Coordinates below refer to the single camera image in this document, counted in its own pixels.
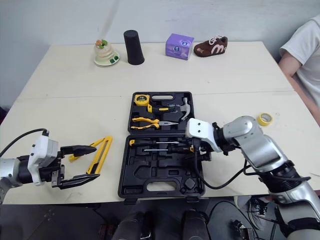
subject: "black tool case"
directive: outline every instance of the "black tool case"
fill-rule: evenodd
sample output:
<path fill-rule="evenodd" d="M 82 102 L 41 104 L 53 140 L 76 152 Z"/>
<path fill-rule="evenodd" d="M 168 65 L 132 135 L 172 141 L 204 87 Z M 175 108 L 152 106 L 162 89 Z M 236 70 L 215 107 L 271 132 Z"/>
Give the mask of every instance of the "black tool case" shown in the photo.
<path fill-rule="evenodd" d="M 169 105 L 184 105 L 184 98 L 190 105 L 190 113 L 185 120 L 181 118 L 184 111 L 153 113 L 146 106 L 137 106 L 134 102 L 136 95 L 149 95 L 152 107 Z M 148 122 L 133 122 L 133 118 L 144 117 L 160 121 L 177 122 L 179 124 L 145 129 L 132 129 L 132 126 L 150 125 Z M 125 198 L 125 203 L 135 204 L 139 198 L 154 197 L 187 197 L 189 202 L 197 202 L 198 197 L 205 193 L 203 182 L 193 172 L 194 153 L 168 153 L 167 151 L 144 151 L 146 149 L 168 149 L 191 146 L 191 141 L 185 138 L 187 122 L 194 118 L 194 106 L 191 92 L 135 92 L 132 96 L 128 131 L 123 154 L 122 169 L 119 181 L 118 195 Z M 131 140 L 152 140 L 155 142 L 179 142 L 179 144 L 157 143 L 146 146 L 130 146 Z M 199 156 L 198 169 L 203 175 L 201 161 L 210 161 L 210 153 Z M 172 189 L 152 190 L 155 182 L 169 182 Z"/>

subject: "brown shoe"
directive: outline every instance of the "brown shoe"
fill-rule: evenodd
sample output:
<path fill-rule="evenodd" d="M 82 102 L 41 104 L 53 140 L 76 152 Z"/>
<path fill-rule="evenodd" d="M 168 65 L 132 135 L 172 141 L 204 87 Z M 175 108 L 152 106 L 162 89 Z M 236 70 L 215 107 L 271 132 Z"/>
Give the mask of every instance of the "brown shoe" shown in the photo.
<path fill-rule="evenodd" d="M 194 53 L 199 57 L 209 57 L 224 54 L 228 45 L 226 36 L 213 36 L 208 41 L 194 46 Z"/>

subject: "person's arm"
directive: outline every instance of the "person's arm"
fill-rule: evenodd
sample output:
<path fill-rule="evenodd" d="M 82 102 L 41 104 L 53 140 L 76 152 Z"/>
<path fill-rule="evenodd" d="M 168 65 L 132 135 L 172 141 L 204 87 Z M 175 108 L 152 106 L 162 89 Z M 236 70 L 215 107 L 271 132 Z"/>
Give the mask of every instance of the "person's arm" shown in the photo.
<path fill-rule="evenodd" d="M 307 97 L 305 92 L 301 89 L 300 85 L 293 78 L 293 75 L 297 72 L 297 70 L 301 67 L 301 65 L 302 64 L 287 51 L 283 54 L 279 62 L 279 67 L 281 68 L 282 72 L 288 79 L 289 83 L 292 85 L 296 93 L 300 96 L 300 98 L 302 99 L 306 107 L 311 112 L 315 121 L 320 126 L 320 109 L 312 100 L 310 100 Z"/>

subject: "tape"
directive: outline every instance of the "tape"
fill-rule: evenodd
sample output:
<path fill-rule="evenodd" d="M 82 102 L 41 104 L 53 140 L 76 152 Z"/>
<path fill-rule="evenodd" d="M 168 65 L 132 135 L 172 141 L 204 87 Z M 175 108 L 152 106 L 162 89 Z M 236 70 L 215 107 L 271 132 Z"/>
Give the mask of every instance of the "tape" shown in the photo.
<path fill-rule="evenodd" d="M 258 124 L 260 124 L 261 126 L 268 126 L 273 118 L 269 113 L 261 113 L 257 118 L 256 118 Z"/>

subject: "tape measure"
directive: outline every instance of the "tape measure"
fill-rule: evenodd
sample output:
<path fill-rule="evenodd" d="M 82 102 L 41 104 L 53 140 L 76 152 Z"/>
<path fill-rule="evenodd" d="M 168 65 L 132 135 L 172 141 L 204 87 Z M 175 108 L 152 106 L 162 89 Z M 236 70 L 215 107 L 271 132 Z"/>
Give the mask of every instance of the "tape measure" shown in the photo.
<path fill-rule="evenodd" d="M 259 125 L 261 125 L 261 126 L 268 126 L 268 125 L 272 122 L 273 118 L 272 118 L 272 116 L 271 116 L 269 113 L 264 112 L 264 113 L 261 113 L 261 114 L 256 118 L 256 120 L 257 120 L 257 122 L 258 122 Z"/>
<path fill-rule="evenodd" d="M 145 94 L 136 94 L 134 96 L 134 103 L 137 105 L 137 106 L 148 106 L 149 104 L 149 99 L 150 99 L 150 96 L 149 95 L 145 95 Z"/>

